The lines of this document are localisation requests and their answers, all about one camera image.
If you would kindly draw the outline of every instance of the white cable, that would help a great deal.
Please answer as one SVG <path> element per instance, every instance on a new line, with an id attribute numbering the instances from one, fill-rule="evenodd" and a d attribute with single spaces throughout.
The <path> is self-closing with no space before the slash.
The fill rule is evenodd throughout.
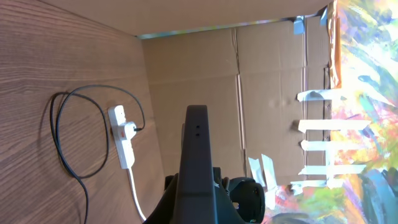
<path id="1" fill-rule="evenodd" d="M 130 185 L 131 185 L 131 190 L 132 190 L 132 196 L 134 197 L 134 203 L 136 204 L 137 211 L 138 211 L 139 215 L 141 216 L 142 221 L 144 222 L 145 220 L 147 220 L 147 218 L 145 218 L 144 214 L 141 211 L 141 207 L 138 204 L 136 185 L 134 184 L 134 178 L 132 177 L 131 167 L 128 170 L 129 170 L 129 176 L 130 176 Z"/>

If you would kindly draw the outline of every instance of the masking tape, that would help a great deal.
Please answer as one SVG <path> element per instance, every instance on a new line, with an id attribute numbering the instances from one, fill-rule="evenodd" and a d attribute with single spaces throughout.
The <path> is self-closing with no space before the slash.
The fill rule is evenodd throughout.
<path id="1" fill-rule="evenodd" d="M 298 130 L 363 130 L 371 121 L 345 119 L 303 119 L 298 124 Z"/>
<path id="2" fill-rule="evenodd" d="M 342 89 L 331 90 L 309 90 L 297 94 L 297 100 L 315 101 L 315 100 L 345 100 Z"/>
<path id="3" fill-rule="evenodd" d="M 265 187 L 266 183 L 264 182 L 264 179 L 262 178 L 260 160 L 249 158 L 249 163 L 250 163 L 250 169 L 251 169 L 251 174 L 253 175 L 253 179 L 256 181 L 256 183 L 261 184 L 262 187 Z"/>
<path id="4" fill-rule="evenodd" d="M 304 166 L 299 175 L 326 175 L 328 170 L 333 175 L 338 174 L 359 174 L 366 165 L 335 165 L 335 166 Z"/>
<path id="5" fill-rule="evenodd" d="M 261 154 L 262 166 L 264 167 L 264 175 L 266 177 L 267 188 L 273 189 L 277 187 L 274 162 L 272 159 L 264 154 Z"/>
<path id="6" fill-rule="evenodd" d="M 293 181 L 292 190 L 294 191 L 294 195 L 299 195 L 303 193 L 304 187 L 329 187 L 338 188 L 342 187 L 344 183 L 344 179 L 333 179 L 333 180 L 303 180 L 303 181 Z"/>
<path id="7" fill-rule="evenodd" d="M 273 210 L 276 208 L 276 199 L 275 196 L 277 194 L 277 189 L 271 189 L 266 192 L 266 206 Z"/>
<path id="8" fill-rule="evenodd" d="M 304 151 L 330 151 L 330 150 L 358 150 L 365 146 L 348 141 L 307 141 L 303 140 L 301 148 Z"/>

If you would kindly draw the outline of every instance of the wooden wall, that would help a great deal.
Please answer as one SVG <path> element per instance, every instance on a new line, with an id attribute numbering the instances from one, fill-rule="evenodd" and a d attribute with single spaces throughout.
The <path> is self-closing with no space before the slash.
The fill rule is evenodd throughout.
<path id="1" fill-rule="evenodd" d="M 148 216 L 162 195 L 164 173 L 140 41 L 42 2 L 0 1 L 0 223 L 83 223 L 85 195 L 60 164 L 47 103 L 55 92 L 95 83 L 125 88 L 144 105 L 147 127 L 133 140 L 133 172 Z M 104 110 L 123 104 L 127 120 L 142 124 L 138 106 L 124 93 L 82 94 Z M 103 121 L 90 102 L 70 100 L 60 135 L 77 174 L 102 163 Z M 104 169 L 84 183 L 91 202 L 88 223 L 140 222 L 113 139 Z"/>

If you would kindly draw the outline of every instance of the white power strip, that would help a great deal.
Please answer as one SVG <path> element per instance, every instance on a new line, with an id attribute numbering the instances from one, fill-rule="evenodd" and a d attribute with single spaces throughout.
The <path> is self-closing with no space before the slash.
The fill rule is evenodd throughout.
<path id="1" fill-rule="evenodd" d="M 122 169 L 127 169 L 129 172 L 134 203 L 136 204 L 137 211 L 142 218 L 142 221 L 145 221 L 146 217 L 142 213 L 141 207 L 138 203 L 136 186 L 134 183 L 131 169 L 135 161 L 134 153 L 132 151 L 131 139 L 137 134 L 137 131 L 135 131 L 137 126 L 134 122 L 126 122 L 124 108 L 122 105 L 110 108 L 108 110 L 108 115 L 111 122 L 114 143 L 116 145 L 116 149 L 118 150 L 120 166 L 122 167 Z"/>

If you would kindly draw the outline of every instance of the colorful painting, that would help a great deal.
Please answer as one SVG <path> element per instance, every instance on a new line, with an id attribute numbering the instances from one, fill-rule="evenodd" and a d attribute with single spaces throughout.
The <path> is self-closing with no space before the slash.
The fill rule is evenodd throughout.
<path id="1" fill-rule="evenodd" d="M 339 150 L 335 165 L 365 164 L 360 174 L 341 175 L 342 188 L 306 187 L 276 193 L 264 223 L 397 223 L 398 220 L 398 1 L 338 0 L 340 52 L 332 86 L 346 100 L 332 102 L 332 119 L 365 119 L 362 131 L 332 131 L 332 141 L 361 150 Z"/>

